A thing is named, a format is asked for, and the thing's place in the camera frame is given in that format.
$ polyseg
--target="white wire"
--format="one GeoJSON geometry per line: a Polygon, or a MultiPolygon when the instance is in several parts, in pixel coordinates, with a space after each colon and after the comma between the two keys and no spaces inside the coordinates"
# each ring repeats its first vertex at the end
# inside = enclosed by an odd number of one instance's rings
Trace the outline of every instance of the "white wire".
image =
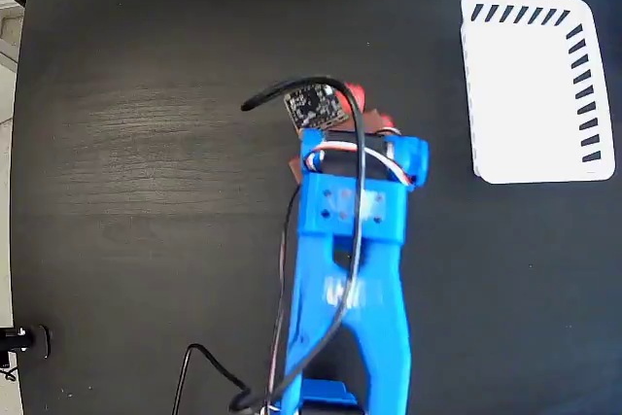
{"type": "MultiPolygon", "coordinates": [[[[357,150],[357,145],[356,143],[350,143],[348,141],[326,141],[324,143],[320,143],[313,150],[311,150],[309,155],[304,160],[305,165],[310,171],[319,172],[318,168],[315,166],[314,158],[316,153],[320,153],[320,158],[322,158],[324,150],[347,151],[352,153],[357,150]]],[[[408,174],[406,174],[394,160],[389,159],[388,157],[370,148],[365,148],[365,152],[382,162],[401,183],[406,186],[412,185],[408,174]]]]}

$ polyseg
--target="white wall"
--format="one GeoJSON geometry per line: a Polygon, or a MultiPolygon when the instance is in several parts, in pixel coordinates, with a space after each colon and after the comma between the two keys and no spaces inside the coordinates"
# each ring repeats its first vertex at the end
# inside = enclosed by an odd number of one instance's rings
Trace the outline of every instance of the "white wall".
{"type": "Polygon", "coordinates": [[[16,74],[0,65],[0,121],[13,116],[13,102],[16,95],[16,74]]]}

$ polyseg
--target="dark wooden surface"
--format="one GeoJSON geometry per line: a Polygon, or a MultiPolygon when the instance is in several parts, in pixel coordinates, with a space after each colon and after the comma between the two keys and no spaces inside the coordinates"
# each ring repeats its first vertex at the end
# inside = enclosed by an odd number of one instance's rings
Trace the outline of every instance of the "dark wooden surface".
{"type": "MultiPolygon", "coordinates": [[[[585,1],[619,139],[622,0],[585,1]]],[[[194,340],[262,383],[297,142],[281,106],[238,106],[309,73],[431,144],[402,256],[409,413],[619,411],[622,180],[475,178],[460,23],[460,0],[28,0],[13,295],[54,340],[19,358],[25,414],[168,413],[194,340]]],[[[233,389],[191,372],[183,412],[225,413],[233,389]]]]}

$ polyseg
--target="black stripe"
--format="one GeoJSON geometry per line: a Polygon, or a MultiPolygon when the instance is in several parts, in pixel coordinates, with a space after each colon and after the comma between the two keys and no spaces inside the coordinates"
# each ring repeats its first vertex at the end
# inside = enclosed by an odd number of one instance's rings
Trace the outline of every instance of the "black stripe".
{"type": "Polygon", "coordinates": [[[473,14],[470,16],[471,21],[475,21],[479,13],[482,11],[482,7],[484,7],[483,4],[477,4],[475,6],[475,8],[473,9],[473,14]]]}
{"type": "Polygon", "coordinates": [[[579,130],[587,130],[588,128],[592,128],[599,124],[598,119],[591,119],[590,121],[585,121],[579,126],[579,130]]]}
{"type": "Polygon", "coordinates": [[[580,33],[581,31],[583,31],[583,25],[579,23],[579,25],[576,28],[574,28],[573,31],[571,31],[570,33],[566,35],[566,39],[570,39],[572,36],[580,33]]]}
{"type": "Polygon", "coordinates": [[[581,41],[576,43],[574,46],[572,46],[570,49],[568,49],[568,53],[575,53],[579,49],[584,48],[584,47],[585,47],[585,40],[582,39],[581,41]]]}
{"type": "Polygon", "coordinates": [[[592,101],[589,104],[586,104],[582,108],[580,108],[576,113],[580,116],[581,114],[585,114],[586,112],[596,111],[596,102],[592,101]]]}
{"type": "Polygon", "coordinates": [[[498,8],[499,8],[499,5],[493,5],[490,8],[490,10],[488,11],[488,15],[486,16],[486,21],[490,21],[490,18],[493,17],[493,15],[495,14],[498,8]]]}
{"type": "Polygon", "coordinates": [[[594,94],[594,87],[592,85],[589,85],[588,87],[586,87],[582,91],[580,91],[577,94],[575,94],[574,95],[574,99],[581,99],[582,97],[588,96],[590,94],[594,94]]]}
{"type": "Polygon", "coordinates": [[[523,17],[523,15],[525,14],[525,12],[527,12],[528,7],[521,7],[521,10],[518,11],[518,15],[516,16],[516,19],[514,20],[514,24],[518,23],[521,18],[523,17]]]}
{"type": "Polygon", "coordinates": [[[601,158],[601,152],[600,151],[596,151],[595,153],[591,153],[590,155],[584,156],[583,157],[583,162],[589,162],[591,160],[598,160],[601,158]]]}
{"type": "Polygon", "coordinates": [[[546,14],[546,17],[544,17],[544,20],[542,21],[542,25],[545,25],[546,23],[548,23],[548,20],[551,19],[555,15],[555,12],[557,12],[557,9],[549,10],[548,14],[546,14]]]}
{"type": "Polygon", "coordinates": [[[562,24],[562,21],[566,19],[569,13],[570,13],[570,10],[564,10],[562,14],[560,15],[559,19],[555,21],[555,26],[559,26],[560,24],[562,24]]]}
{"type": "Polygon", "coordinates": [[[581,75],[579,75],[578,77],[574,78],[574,80],[572,80],[572,82],[576,85],[577,83],[582,82],[583,80],[587,80],[588,78],[592,77],[592,71],[588,70],[587,72],[583,72],[581,75]]]}
{"type": "Polygon", "coordinates": [[[536,8],[536,11],[532,15],[532,17],[529,18],[529,21],[527,22],[527,24],[532,24],[534,21],[536,21],[537,16],[540,15],[541,12],[542,12],[541,7],[536,8]]]}
{"type": "Polygon", "coordinates": [[[601,135],[594,135],[581,141],[581,146],[595,145],[600,142],[601,142],[601,135]]]}
{"type": "Polygon", "coordinates": [[[509,17],[510,12],[514,9],[513,5],[508,5],[507,7],[505,7],[505,10],[503,11],[503,15],[501,15],[501,19],[499,20],[499,23],[503,23],[507,17],[509,17]]]}
{"type": "Polygon", "coordinates": [[[576,68],[579,65],[583,65],[584,63],[587,63],[587,61],[588,61],[588,56],[587,56],[587,53],[586,53],[581,58],[578,58],[577,60],[575,60],[570,67],[571,68],[576,68]]]}

